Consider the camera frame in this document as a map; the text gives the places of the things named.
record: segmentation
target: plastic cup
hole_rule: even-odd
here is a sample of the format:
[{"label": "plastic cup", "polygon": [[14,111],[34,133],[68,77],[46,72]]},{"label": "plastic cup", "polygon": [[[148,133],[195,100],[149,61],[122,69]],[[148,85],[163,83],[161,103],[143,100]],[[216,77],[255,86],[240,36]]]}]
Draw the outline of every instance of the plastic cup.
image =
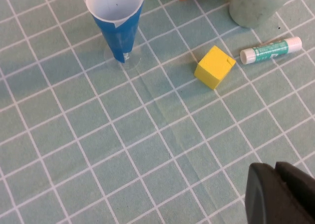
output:
[{"label": "plastic cup", "polygon": [[89,12],[101,29],[116,60],[135,66],[134,38],[144,0],[86,0]]}]

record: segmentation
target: green label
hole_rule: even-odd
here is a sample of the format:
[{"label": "green label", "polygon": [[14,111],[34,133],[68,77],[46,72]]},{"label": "green label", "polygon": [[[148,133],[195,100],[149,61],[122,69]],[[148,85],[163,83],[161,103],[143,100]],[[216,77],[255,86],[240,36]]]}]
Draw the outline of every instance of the green label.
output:
[{"label": "green label", "polygon": [[253,48],[256,54],[256,61],[260,62],[269,58],[276,57],[281,54],[286,54],[289,51],[289,46],[285,40],[277,43],[271,43],[266,46]]}]

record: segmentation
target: black object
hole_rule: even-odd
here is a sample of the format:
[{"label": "black object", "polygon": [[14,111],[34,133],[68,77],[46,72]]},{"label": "black object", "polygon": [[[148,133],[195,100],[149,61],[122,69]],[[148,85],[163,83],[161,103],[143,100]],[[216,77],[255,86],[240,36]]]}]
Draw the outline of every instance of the black object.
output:
[{"label": "black object", "polygon": [[287,162],[250,165],[248,224],[315,224],[315,180]]}]

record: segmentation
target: table surface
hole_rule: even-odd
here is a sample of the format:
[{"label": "table surface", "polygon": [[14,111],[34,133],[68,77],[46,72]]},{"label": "table surface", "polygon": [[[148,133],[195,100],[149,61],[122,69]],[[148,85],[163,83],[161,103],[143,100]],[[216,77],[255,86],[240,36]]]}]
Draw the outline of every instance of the table surface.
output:
[{"label": "table surface", "polygon": [[[252,162],[315,175],[314,0],[255,30],[224,0],[145,0],[128,71],[84,0],[0,9],[1,224],[245,224]],[[302,51],[239,61],[292,36]],[[212,91],[193,72],[214,45],[237,64]]]}]

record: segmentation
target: foam cube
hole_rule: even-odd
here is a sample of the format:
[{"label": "foam cube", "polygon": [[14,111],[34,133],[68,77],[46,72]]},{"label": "foam cube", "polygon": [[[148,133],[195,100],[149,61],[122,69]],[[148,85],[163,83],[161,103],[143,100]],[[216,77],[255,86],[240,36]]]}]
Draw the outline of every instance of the foam cube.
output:
[{"label": "foam cube", "polygon": [[225,54],[220,48],[214,46],[199,62],[195,77],[215,89],[224,77],[230,72],[236,61]]}]

